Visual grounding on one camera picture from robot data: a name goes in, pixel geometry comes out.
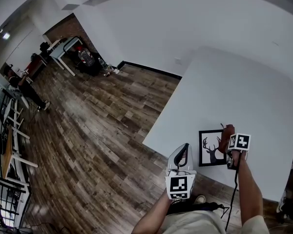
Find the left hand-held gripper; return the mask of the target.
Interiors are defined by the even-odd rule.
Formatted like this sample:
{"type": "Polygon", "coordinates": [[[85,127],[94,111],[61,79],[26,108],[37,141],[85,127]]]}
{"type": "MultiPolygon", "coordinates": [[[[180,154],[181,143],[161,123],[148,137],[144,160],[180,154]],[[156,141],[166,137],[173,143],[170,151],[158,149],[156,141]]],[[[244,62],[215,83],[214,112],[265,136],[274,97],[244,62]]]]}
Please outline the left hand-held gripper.
{"type": "Polygon", "coordinates": [[[185,143],[168,158],[165,182],[169,199],[190,198],[196,174],[193,169],[191,145],[185,143]]]}

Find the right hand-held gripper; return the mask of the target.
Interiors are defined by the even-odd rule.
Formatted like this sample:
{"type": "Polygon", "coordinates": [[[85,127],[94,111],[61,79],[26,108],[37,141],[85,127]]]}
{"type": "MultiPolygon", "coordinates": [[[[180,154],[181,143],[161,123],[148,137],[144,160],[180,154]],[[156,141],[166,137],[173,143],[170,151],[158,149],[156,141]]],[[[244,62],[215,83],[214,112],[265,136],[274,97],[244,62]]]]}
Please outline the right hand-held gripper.
{"type": "Polygon", "coordinates": [[[234,164],[232,157],[233,151],[249,152],[251,142],[251,135],[236,133],[230,136],[227,148],[227,168],[229,170],[236,170],[237,166],[234,164]]]}

